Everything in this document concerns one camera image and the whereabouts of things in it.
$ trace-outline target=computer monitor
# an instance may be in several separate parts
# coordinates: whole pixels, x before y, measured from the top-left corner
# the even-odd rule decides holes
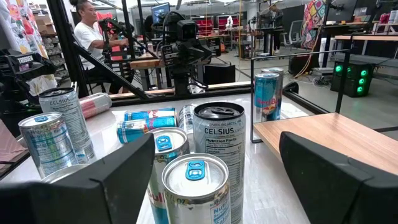
[[[152,19],[154,20],[154,23],[160,22],[160,15],[166,15],[168,12],[170,12],[170,3],[165,3],[161,4],[158,6],[154,6],[151,8],[152,11]]]
[[[354,11],[357,0],[334,0],[332,5],[342,7],[343,9],[329,9],[328,21],[347,21],[354,20]]]

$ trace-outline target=green light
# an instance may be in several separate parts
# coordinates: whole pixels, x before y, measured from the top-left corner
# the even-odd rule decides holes
[[[339,66],[336,67],[336,72],[341,72],[342,69],[343,69],[343,67],[341,65],[339,65]]]
[[[362,72],[361,72],[361,76],[362,76],[362,77],[365,77],[367,74],[368,74],[368,71],[362,70]]]

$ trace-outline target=floor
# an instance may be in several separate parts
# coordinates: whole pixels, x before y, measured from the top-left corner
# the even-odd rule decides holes
[[[302,49],[290,49],[282,47],[281,55],[292,54],[296,52],[304,52]],[[228,62],[235,65],[236,81],[243,82],[250,80],[250,60],[240,60],[237,57],[237,52],[232,50],[230,53],[222,54],[218,58],[214,58],[212,63]],[[270,59],[257,61],[254,64],[254,73],[261,72],[262,68],[280,67],[287,70],[289,59]],[[336,108],[337,93],[330,91],[328,86],[315,86],[312,80],[316,78],[311,75],[302,76],[296,81],[299,84],[300,96],[307,100],[321,106],[328,111],[334,111]],[[284,85],[294,82],[293,76],[287,74],[284,78]],[[101,91],[100,87],[96,87],[94,92]],[[386,80],[373,79],[369,95],[363,98],[343,97],[341,106],[341,114],[353,119],[370,128],[386,128],[391,126],[398,126],[398,82],[388,82]],[[383,133],[391,138],[398,140],[398,131]]]

